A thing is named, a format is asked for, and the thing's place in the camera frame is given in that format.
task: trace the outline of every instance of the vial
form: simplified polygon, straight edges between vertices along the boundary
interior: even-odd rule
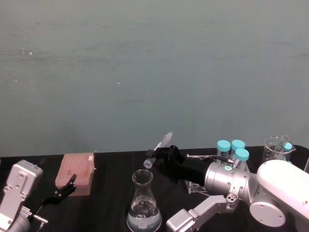
[[[245,149],[245,146],[246,144],[242,140],[233,140],[231,146],[231,153],[228,155],[229,160],[235,160],[235,151],[239,148]]]
[[[231,148],[231,144],[229,141],[227,140],[218,141],[217,142],[217,149],[218,149],[217,155],[223,158],[227,158],[230,148]]]
[[[247,160],[249,159],[249,151],[243,148],[238,148],[235,151],[235,158],[239,160],[238,169],[239,170],[245,170],[247,166]]]

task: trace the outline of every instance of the black table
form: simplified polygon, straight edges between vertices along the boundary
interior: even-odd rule
[[[263,153],[262,146],[248,147],[250,159],[248,166],[256,172]],[[215,148],[187,149],[181,151],[190,155],[216,155]],[[296,146],[296,152],[291,162],[304,169],[309,156],[309,150]],[[43,179],[55,181],[63,155],[7,157],[1,158],[0,183],[1,189],[12,165],[25,159],[39,163],[45,158]],[[143,168],[145,152],[96,153],[95,174],[90,196],[68,197],[60,205],[47,205],[39,215],[48,219],[42,232],[127,232],[126,214],[131,203],[134,185],[131,175],[137,169]],[[162,214],[162,226],[159,232],[165,232],[166,221],[182,208],[189,210],[201,203],[205,196],[199,193],[188,194],[181,183],[173,184],[170,180],[152,170],[154,179],[152,190]],[[36,193],[42,191],[38,186]],[[33,224],[31,231],[36,231],[38,224]],[[248,207],[240,203],[232,214],[215,215],[201,229],[201,232],[295,232],[295,222],[292,216],[280,228],[263,226],[250,216]]]

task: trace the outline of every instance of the gray wall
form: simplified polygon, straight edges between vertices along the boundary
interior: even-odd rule
[[[169,131],[309,142],[307,0],[3,0],[0,154],[129,151]]]

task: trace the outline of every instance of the liquid in flask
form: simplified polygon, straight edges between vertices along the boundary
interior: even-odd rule
[[[132,175],[135,192],[126,218],[133,232],[155,232],[159,229],[162,217],[151,191],[152,172],[138,170]]]

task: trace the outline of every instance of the teal cap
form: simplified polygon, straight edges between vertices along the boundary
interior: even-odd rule
[[[245,143],[242,140],[235,139],[232,141],[232,149],[237,150],[239,148],[245,149]]]
[[[231,144],[227,140],[220,140],[217,142],[217,149],[219,151],[226,152],[226,151],[229,151],[230,148],[231,148]]]
[[[238,148],[235,151],[235,157],[239,159],[240,161],[246,161],[249,159],[249,151],[243,148]]]
[[[287,142],[287,143],[285,143],[284,145],[283,145],[283,150],[284,151],[290,151],[290,150],[292,150],[292,144],[291,143],[289,143],[289,142]]]

